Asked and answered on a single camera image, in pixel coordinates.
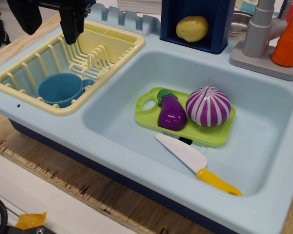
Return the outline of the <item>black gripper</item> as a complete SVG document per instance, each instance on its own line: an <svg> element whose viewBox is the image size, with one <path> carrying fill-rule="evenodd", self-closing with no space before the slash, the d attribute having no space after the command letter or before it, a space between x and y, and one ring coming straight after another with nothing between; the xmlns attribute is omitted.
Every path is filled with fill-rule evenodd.
<svg viewBox="0 0 293 234"><path fill-rule="evenodd" d="M32 35L42 24L39 6L58 10L60 25L67 44L77 41L84 31L84 18L91 12L95 0L7 0L8 6L22 30Z"/></svg>

